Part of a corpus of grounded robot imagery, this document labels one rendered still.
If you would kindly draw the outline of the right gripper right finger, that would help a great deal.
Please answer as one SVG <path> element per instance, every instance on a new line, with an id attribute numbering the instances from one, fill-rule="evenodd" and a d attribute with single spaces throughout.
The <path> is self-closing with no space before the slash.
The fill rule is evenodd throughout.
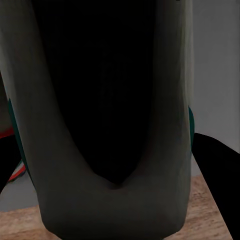
<path id="1" fill-rule="evenodd" d="M 192 151 L 233 240 L 240 240 L 240 154 L 194 133 Z"/>

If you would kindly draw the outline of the gym shoe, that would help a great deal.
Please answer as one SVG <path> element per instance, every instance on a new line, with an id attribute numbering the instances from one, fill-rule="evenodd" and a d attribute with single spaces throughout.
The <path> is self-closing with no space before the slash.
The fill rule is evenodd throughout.
<path id="1" fill-rule="evenodd" d="M 193 0 L 0 0 L 0 72 L 46 230 L 62 240 L 180 231 Z"/>
<path id="2" fill-rule="evenodd" d="M 15 135 L 15 132 L 13 130 L 10 115 L 8 112 L 8 100 L 0 72 L 0 139 L 11 135 Z M 26 166 L 21 158 L 7 184 L 14 182 L 17 178 L 22 177 L 26 171 Z"/>

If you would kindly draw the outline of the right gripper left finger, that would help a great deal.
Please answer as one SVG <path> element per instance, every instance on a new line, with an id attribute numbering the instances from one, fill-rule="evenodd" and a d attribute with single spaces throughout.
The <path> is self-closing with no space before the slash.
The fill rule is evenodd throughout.
<path id="1" fill-rule="evenodd" d="M 22 156 L 15 135 L 0 138 L 0 193 L 7 185 Z"/>

